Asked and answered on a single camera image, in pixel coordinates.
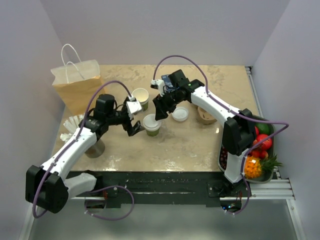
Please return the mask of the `white plastic cup lid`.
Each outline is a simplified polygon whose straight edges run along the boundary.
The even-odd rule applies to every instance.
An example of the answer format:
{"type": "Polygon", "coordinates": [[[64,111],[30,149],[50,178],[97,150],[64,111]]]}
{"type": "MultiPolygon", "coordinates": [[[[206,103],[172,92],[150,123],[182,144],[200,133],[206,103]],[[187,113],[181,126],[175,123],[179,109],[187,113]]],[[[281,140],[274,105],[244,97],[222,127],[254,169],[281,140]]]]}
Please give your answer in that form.
{"type": "Polygon", "coordinates": [[[155,120],[155,114],[148,114],[143,118],[143,126],[147,131],[157,131],[160,127],[162,122],[160,120],[155,120]]]}

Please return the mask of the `green paper cup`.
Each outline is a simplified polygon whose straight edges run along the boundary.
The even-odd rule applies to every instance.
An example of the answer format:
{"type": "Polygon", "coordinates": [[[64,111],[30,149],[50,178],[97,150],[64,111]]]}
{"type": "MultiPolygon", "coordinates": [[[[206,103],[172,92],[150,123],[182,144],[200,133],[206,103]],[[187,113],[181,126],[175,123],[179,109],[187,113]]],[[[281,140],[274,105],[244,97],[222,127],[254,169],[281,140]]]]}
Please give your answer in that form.
{"type": "Polygon", "coordinates": [[[157,136],[159,134],[160,127],[162,125],[162,121],[156,120],[155,117],[156,117],[155,114],[148,114],[147,116],[144,117],[142,121],[145,131],[147,135],[150,137],[157,136]]]}

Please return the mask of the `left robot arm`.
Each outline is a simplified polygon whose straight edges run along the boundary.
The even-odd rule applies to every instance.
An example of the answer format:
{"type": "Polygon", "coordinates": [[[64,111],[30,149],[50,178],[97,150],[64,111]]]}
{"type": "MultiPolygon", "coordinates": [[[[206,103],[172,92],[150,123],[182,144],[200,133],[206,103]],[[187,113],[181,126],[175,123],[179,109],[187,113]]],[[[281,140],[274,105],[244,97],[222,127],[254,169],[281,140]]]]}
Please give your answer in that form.
{"type": "Polygon", "coordinates": [[[45,212],[58,213],[66,202],[83,193],[99,196],[104,190],[101,177],[90,170],[68,178],[75,163],[85,152],[96,145],[111,126],[121,125],[128,136],[143,131],[140,121],[132,124],[134,115],[143,108],[133,96],[128,96],[117,109],[115,97],[101,94],[95,107],[87,111],[64,146],[41,166],[32,165],[26,172],[25,199],[32,204],[35,218],[39,218],[37,208],[45,212]]]}

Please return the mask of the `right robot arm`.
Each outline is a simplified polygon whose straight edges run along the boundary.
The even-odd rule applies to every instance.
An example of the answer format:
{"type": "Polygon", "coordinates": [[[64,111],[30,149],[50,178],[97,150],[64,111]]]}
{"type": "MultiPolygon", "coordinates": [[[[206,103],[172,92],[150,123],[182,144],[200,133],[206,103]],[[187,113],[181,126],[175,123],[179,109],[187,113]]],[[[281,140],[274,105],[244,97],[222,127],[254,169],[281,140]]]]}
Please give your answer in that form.
{"type": "Polygon", "coordinates": [[[167,88],[162,79],[152,79],[150,87],[159,94],[152,100],[155,106],[155,119],[166,119],[177,105],[188,101],[201,107],[213,116],[222,126],[221,146],[227,150],[227,166],[224,176],[223,192],[230,197],[240,190],[239,181],[244,177],[245,153],[253,146],[256,138],[253,114],[247,108],[239,110],[214,96],[198,79],[190,81],[181,69],[168,76],[172,88],[167,88]]]}

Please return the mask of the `blue razor blister pack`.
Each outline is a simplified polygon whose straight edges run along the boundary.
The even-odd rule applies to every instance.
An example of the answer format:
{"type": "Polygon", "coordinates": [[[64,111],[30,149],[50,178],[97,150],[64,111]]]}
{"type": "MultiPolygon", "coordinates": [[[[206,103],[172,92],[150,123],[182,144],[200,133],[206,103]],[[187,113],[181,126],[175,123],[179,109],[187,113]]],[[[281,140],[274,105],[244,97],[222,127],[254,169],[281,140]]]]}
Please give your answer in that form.
{"type": "Polygon", "coordinates": [[[164,81],[165,86],[163,87],[164,92],[172,92],[174,90],[178,90],[178,86],[173,86],[168,74],[162,75],[161,79],[164,81]]]}

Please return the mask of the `stack of white lids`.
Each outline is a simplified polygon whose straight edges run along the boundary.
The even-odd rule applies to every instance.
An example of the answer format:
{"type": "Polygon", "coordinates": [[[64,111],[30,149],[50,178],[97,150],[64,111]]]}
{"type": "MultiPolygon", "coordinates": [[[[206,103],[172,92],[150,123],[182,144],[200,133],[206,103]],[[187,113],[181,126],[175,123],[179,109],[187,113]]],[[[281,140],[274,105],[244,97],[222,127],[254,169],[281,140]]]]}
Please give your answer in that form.
{"type": "Polygon", "coordinates": [[[177,107],[171,115],[175,121],[184,122],[188,119],[189,111],[185,107],[177,107]]]}

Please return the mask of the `stacked green paper cups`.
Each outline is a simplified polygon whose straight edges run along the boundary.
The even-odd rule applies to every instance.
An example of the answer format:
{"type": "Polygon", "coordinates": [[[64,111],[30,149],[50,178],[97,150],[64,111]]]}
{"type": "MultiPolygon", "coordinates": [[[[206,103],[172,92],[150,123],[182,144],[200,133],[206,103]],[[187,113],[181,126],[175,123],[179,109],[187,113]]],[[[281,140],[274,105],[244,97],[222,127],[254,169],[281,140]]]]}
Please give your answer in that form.
{"type": "Polygon", "coordinates": [[[140,102],[142,110],[145,112],[149,107],[149,93],[144,88],[137,88],[132,92],[132,95],[140,102]]]}

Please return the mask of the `brown pulp cup carrier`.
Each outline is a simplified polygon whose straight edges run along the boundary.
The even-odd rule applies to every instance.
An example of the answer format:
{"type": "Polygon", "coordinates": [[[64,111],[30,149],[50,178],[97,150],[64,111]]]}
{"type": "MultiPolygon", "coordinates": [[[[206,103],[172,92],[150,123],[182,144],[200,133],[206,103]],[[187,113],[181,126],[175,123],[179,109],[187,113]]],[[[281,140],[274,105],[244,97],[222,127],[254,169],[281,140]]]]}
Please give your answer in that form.
{"type": "Polygon", "coordinates": [[[217,120],[209,114],[206,110],[201,108],[196,104],[192,104],[192,106],[196,109],[196,120],[203,125],[211,125],[217,122],[217,120]]]}

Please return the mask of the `grey metal cup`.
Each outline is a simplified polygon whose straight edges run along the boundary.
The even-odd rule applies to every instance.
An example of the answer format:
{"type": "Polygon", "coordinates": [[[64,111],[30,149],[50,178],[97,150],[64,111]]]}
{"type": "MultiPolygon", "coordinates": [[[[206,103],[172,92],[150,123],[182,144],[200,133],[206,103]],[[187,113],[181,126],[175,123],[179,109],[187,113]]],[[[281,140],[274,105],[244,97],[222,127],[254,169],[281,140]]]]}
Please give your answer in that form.
{"type": "Polygon", "coordinates": [[[85,152],[85,155],[88,158],[95,159],[100,157],[105,151],[105,144],[104,142],[99,139],[94,145],[92,145],[88,150],[85,152]]]}

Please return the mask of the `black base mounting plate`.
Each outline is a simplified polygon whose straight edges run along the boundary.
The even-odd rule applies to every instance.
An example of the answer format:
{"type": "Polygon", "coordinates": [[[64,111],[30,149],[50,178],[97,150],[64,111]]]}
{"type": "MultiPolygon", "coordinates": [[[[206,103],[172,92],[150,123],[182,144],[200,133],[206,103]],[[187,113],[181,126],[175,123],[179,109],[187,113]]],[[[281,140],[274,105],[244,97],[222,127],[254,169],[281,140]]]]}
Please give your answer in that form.
{"type": "Polygon", "coordinates": [[[243,181],[230,183],[222,172],[97,171],[95,192],[77,197],[102,199],[107,208],[122,204],[136,205],[205,205],[220,207],[224,197],[251,196],[243,181]]]}

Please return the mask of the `brown paper bag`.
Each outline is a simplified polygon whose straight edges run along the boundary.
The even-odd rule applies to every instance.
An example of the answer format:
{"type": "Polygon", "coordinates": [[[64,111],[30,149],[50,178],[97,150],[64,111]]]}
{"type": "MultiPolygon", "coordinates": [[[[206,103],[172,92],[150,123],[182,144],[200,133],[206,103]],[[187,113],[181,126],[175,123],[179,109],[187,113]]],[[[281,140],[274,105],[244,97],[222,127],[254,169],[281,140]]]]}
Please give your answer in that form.
{"type": "Polygon", "coordinates": [[[64,48],[69,46],[75,53],[75,48],[66,43],[62,46],[60,56],[63,65],[52,68],[50,71],[54,75],[52,86],[58,93],[66,108],[73,115],[84,114],[91,102],[90,107],[95,103],[93,94],[103,85],[100,65],[97,60],[82,61],[78,54],[78,62],[65,61],[64,48]]]}

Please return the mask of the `green avocado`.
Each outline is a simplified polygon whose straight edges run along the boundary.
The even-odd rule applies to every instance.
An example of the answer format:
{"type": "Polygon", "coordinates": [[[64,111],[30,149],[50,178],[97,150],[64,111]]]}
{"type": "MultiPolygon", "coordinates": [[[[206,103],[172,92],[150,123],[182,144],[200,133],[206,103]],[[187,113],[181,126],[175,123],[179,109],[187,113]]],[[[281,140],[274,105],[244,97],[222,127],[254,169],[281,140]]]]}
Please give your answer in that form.
{"type": "Polygon", "coordinates": [[[269,125],[266,123],[261,123],[261,122],[257,122],[255,124],[259,134],[264,134],[264,135],[270,135],[270,128],[269,125]]]}

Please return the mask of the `orange pineapple toy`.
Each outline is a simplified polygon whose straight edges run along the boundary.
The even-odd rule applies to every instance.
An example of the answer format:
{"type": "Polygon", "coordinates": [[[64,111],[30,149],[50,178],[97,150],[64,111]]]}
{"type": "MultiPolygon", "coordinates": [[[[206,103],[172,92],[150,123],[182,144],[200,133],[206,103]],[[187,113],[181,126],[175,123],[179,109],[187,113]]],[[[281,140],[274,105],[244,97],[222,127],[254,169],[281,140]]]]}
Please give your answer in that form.
{"type": "Polygon", "coordinates": [[[264,159],[248,156],[244,166],[244,175],[247,179],[254,179],[268,171],[273,171],[275,167],[282,166],[283,164],[277,160],[277,155],[264,159]]]}

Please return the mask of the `red apple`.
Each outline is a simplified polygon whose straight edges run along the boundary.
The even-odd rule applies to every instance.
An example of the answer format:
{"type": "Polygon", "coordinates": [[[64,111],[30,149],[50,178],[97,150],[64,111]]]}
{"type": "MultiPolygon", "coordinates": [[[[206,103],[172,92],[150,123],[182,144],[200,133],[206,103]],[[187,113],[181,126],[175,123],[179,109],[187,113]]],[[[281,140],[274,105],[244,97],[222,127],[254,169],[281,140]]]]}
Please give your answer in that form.
{"type": "Polygon", "coordinates": [[[266,151],[268,149],[271,148],[272,146],[272,139],[271,138],[268,138],[268,135],[267,134],[259,134],[256,139],[253,141],[253,144],[257,144],[258,142],[260,141],[263,141],[260,145],[259,145],[259,148],[261,148],[261,150],[263,151],[266,151]]]}

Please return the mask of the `grey fruit tray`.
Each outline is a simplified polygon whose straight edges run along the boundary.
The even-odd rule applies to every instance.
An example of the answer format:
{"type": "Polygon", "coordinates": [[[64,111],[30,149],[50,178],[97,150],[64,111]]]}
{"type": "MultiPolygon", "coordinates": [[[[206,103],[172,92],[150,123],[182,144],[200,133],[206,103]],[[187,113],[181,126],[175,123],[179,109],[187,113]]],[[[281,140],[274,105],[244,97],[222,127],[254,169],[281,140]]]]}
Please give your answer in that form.
{"type": "MultiPolygon", "coordinates": [[[[275,131],[275,128],[272,124],[268,124],[269,125],[269,129],[270,129],[270,135],[274,133],[275,131]]],[[[259,135],[259,131],[257,129],[257,127],[255,127],[256,129],[256,133],[257,133],[257,136],[259,135]]],[[[268,150],[261,150],[261,148],[258,146],[256,147],[255,149],[253,149],[247,157],[250,157],[250,156],[253,156],[253,157],[258,157],[258,158],[261,158],[261,159],[264,159],[264,158],[271,158],[273,156],[276,156],[276,154],[274,153],[274,137],[271,137],[272,139],[272,146],[270,149],[268,150]]],[[[218,167],[220,168],[220,170],[222,172],[224,172],[225,170],[223,170],[220,166],[220,163],[219,163],[219,158],[218,158],[218,167]]],[[[246,177],[246,180],[249,182],[249,183],[254,183],[254,184],[265,184],[265,183],[268,183],[272,177],[273,177],[273,173],[274,173],[274,169],[273,171],[267,171],[265,173],[263,173],[260,177],[257,177],[257,178],[252,178],[252,179],[247,179],[246,177]]]]}

